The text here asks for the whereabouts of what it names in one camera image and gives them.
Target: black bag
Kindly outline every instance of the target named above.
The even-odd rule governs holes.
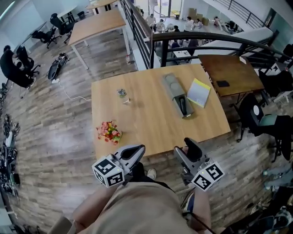
[[[65,53],[59,54],[59,57],[55,59],[55,61],[52,63],[52,66],[50,67],[49,73],[48,73],[48,79],[53,80],[56,79],[61,68],[67,63],[69,60],[68,55]]]

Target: gray container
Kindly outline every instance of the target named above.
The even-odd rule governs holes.
[[[194,112],[180,83],[173,73],[163,76],[163,85],[181,118],[190,117]]]

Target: black metal railing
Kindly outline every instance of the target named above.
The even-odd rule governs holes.
[[[153,68],[153,62],[150,63],[151,43],[149,41],[145,42],[147,38],[152,37],[151,28],[129,0],[120,0],[120,3],[125,12],[126,19],[131,27],[134,40],[141,52],[146,68]]]
[[[253,42],[250,40],[242,39],[239,37],[233,37],[230,35],[223,35],[217,33],[209,32],[165,32],[153,34],[152,30],[140,15],[139,11],[133,6],[130,0],[120,0],[121,5],[125,11],[126,18],[132,29],[134,39],[138,44],[139,50],[141,52],[143,61],[147,69],[151,69],[154,66],[154,53],[156,51],[155,43],[162,42],[162,51],[159,56],[161,67],[165,67],[167,62],[178,62],[181,60],[198,59],[198,56],[191,56],[187,54],[185,57],[172,58],[170,54],[174,51],[184,51],[184,50],[223,50],[229,51],[230,55],[247,55],[251,53],[247,59],[254,68],[270,68],[278,58],[283,56],[286,58],[286,65],[290,68],[293,65],[293,59],[280,51],[277,51],[266,44],[270,45],[274,37],[267,38],[261,42]],[[234,47],[217,47],[217,46],[198,46],[198,47],[179,47],[170,48],[169,41],[171,40],[184,40],[184,39],[198,39],[198,40],[218,40],[232,42]]]
[[[214,0],[227,7],[228,10],[237,14],[242,18],[248,25],[253,28],[265,27],[265,23],[259,19],[255,14],[249,11],[247,8],[239,4],[234,0]]]

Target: black phone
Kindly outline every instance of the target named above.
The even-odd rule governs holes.
[[[225,80],[219,80],[219,81],[217,81],[217,84],[219,87],[229,87],[230,86],[230,84]]]

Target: white cube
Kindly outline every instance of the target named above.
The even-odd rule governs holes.
[[[124,182],[124,171],[105,156],[92,165],[95,177],[107,188]]]

